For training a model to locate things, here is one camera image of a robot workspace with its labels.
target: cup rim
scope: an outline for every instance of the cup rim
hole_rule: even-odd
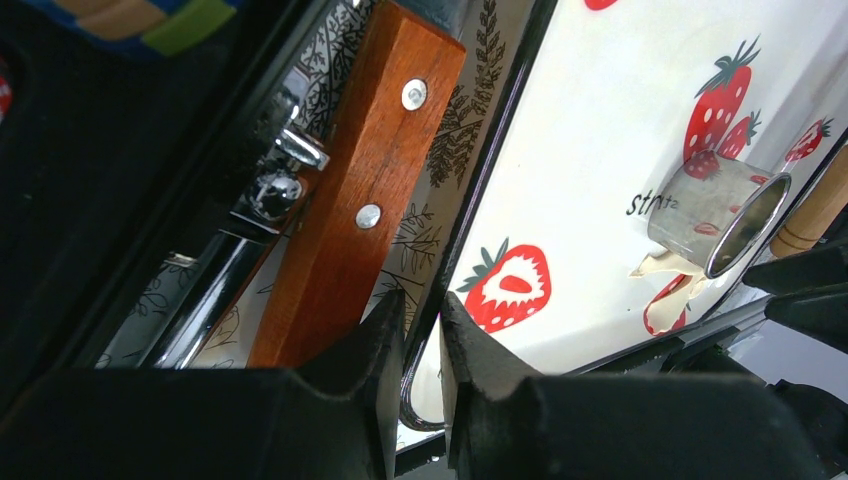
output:
[[[724,244],[727,242],[728,238],[730,238],[730,235],[735,232],[736,228],[739,225],[739,221],[742,219],[742,217],[745,216],[748,210],[751,209],[751,206],[756,203],[757,200],[759,200],[760,197],[762,197],[763,194],[765,194],[765,192],[767,192],[771,186],[778,182],[783,182],[783,192],[780,194],[780,199],[775,204],[774,208],[772,209],[772,212],[769,214],[768,218],[766,218],[766,221],[763,223],[763,227],[751,238],[751,240],[748,241],[748,243],[741,250],[739,250],[738,253],[736,253],[736,256],[731,261],[729,261],[727,265],[724,266],[724,268],[718,271],[714,271],[718,252],[719,250],[721,250],[721,247],[724,246]],[[780,207],[783,205],[783,202],[786,201],[786,197],[789,195],[789,187],[791,185],[792,176],[786,172],[778,172],[772,175],[772,177],[769,178],[767,182],[760,185],[760,187],[755,190],[754,193],[751,194],[751,196],[748,197],[747,200],[745,200],[745,203],[742,204],[742,206],[739,208],[739,211],[736,212],[736,215],[733,217],[733,220],[730,221],[730,224],[724,230],[724,233],[722,233],[718,242],[716,242],[712,250],[710,250],[710,254],[707,256],[706,265],[704,265],[704,275],[708,279],[713,280],[727,273],[728,270],[735,267],[736,264],[739,263],[739,261],[742,259],[742,257],[744,257],[745,254],[748,253],[749,250],[751,250],[754,244],[757,243],[760,237],[762,237],[763,232],[766,231],[772,220],[774,220],[774,217],[777,215],[777,212],[780,211]]]

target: brown wooden handle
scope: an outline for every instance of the brown wooden handle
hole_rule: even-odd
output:
[[[848,204],[848,148],[843,148],[819,183],[771,242],[775,257],[806,252]]]
[[[393,2],[375,7],[328,140],[330,163],[292,235],[248,367],[302,365],[362,317],[465,61],[465,49]],[[423,80],[417,110],[404,86]],[[381,209],[370,229],[365,205]]]

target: metal blade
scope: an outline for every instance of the metal blade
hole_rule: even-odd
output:
[[[471,2],[469,0],[396,0],[396,3],[412,10],[419,17],[459,40]]]

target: screw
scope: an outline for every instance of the screw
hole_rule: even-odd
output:
[[[418,110],[427,100],[427,84],[419,78],[413,78],[406,82],[400,100],[405,109],[409,111]]]
[[[373,228],[380,221],[380,215],[382,214],[383,212],[380,210],[380,207],[369,203],[360,208],[356,213],[356,226],[363,230]]]

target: cup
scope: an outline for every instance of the cup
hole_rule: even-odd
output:
[[[785,172],[697,153],[655,197],[648,237],[717,278],[756,243],[786,200],[790,181]]]

